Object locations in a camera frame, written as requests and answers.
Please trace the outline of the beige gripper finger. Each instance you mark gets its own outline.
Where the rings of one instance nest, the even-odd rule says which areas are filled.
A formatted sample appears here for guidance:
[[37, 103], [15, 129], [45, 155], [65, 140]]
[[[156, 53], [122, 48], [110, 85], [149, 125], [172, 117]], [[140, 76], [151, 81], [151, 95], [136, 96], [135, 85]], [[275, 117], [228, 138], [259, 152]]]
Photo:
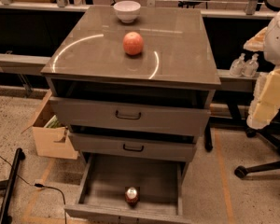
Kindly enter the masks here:
[[260, 72], [246, 124], [256, 130], [269, 125], [280, 109], [280, 66], [270, 73]]
[[261, 29], [253, 37], [247, 40], [244, 44], [244, 49], [249, 51], [264, 51], [264, 40], [267, 32], [267, 28]]

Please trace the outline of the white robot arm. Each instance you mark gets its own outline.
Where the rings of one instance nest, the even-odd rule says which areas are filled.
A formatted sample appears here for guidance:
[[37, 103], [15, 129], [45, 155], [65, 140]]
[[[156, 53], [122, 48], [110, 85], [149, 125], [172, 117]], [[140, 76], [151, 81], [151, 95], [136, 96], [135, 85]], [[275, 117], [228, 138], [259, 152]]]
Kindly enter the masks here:
[[275, 68], [269, 74], [260, 73], [255, 84], [246, 123], [256, 130], [269, 125], [280, 109], [280, 11], [267, 26], [263, 53], [264, 59]]

